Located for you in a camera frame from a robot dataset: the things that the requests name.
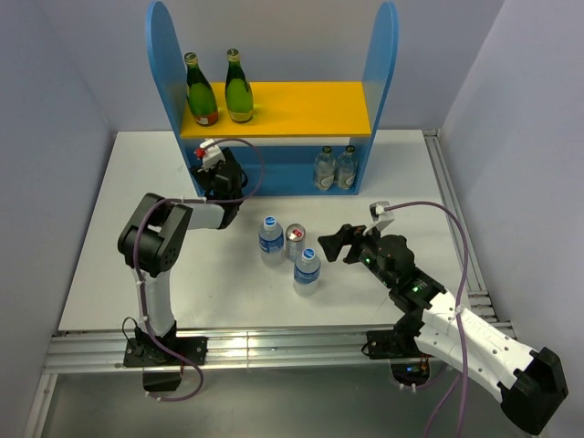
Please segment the blue label water bottle front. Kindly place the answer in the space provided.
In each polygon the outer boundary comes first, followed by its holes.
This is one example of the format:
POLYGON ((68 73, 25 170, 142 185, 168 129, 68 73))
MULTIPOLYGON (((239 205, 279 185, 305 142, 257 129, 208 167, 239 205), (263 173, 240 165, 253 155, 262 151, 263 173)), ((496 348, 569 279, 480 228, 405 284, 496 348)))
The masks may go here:
POLYGON ((294 265, 293 287, 301 297, 314 295, 318 288, 321 262, 313 248, 305 248, 294 265))

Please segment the green glass bottle gold cap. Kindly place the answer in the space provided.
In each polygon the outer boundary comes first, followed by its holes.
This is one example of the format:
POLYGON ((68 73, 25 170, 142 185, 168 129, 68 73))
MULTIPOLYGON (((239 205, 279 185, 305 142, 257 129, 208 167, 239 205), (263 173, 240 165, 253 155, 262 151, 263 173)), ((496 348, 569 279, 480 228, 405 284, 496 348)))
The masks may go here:
POLYGON ((236 48, 226 52, 228 69, 225 82, 225 102, 230 118, 245 123, 254 115, 253 91, 241 66, 240 53, 236 48))

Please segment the green glass bottle orange label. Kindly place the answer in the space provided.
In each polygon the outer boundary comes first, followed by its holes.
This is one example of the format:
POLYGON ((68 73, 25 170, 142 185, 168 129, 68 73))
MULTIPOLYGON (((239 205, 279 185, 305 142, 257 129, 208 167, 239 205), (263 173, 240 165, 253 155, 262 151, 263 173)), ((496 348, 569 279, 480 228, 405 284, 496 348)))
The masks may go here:
POLYGON ((197 124, 209 127, 218 121, 218 107, 213 89, 199 66, 194 52, 183 56, 187 67, 187 102, 197 124))

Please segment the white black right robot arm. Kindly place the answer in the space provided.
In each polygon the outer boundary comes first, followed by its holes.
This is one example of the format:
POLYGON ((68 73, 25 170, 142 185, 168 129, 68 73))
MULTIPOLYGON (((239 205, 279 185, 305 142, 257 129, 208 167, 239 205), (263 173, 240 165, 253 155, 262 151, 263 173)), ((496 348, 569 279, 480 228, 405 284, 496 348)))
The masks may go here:
POLYGON ((506 417, 531 435, 540 434, 568 396, 559 356, 522 344, 472 310, 414 263, 401 235, 344 224, 318 238, 329 262, 349 248, 344 263, 363 264, 389 290, 402 312, 390 329, 367 332, 363 353, 372 360, 432 356, 480 384, 506 417))

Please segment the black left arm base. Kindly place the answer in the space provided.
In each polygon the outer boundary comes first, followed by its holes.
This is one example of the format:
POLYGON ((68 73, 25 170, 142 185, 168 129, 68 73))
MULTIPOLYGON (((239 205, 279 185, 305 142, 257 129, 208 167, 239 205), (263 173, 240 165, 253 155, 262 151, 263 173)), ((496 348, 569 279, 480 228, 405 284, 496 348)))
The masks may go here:
MULTIPOLYGON (((191 360, 203 365, 207 352, 207 337, 178 338, 172 349, 191 360)), ((127 341, 122 366, 125 369, 142 369, 142 386, 149 392, 174 392, 183 379, 185 363, 173 355, 159 349, 151 339, 127 341)))

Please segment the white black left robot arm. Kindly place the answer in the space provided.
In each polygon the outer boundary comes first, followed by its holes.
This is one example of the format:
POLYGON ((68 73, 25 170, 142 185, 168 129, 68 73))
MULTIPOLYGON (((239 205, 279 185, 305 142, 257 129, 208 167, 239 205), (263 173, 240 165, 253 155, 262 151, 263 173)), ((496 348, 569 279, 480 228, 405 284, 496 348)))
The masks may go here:
POLYGON ((202 203, 168 201, 145 194, 118 239, 118 251, 133 270, 139 286, 139 328, 152 331, 145 354, 157 364, 174 360, 177 340, 170 298, 170 270, 176 263, 186 233, 194 229, 225 229, 243 203, 248 178, 228 148, 213 146, 197 152, 202 163, 191 169, 203 189, 202 203))

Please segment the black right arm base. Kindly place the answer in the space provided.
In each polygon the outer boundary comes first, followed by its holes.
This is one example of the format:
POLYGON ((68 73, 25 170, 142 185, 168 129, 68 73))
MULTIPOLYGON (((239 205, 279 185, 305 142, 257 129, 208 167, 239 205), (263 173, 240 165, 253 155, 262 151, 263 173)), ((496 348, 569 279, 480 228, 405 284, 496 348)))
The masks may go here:
POLYGON ((370 360, 388 360, 391 375, 398 383, 418 386, 430 379, 428 356, 418 350, 412 338, 394 329, 367 331, 360 351, 370 360))

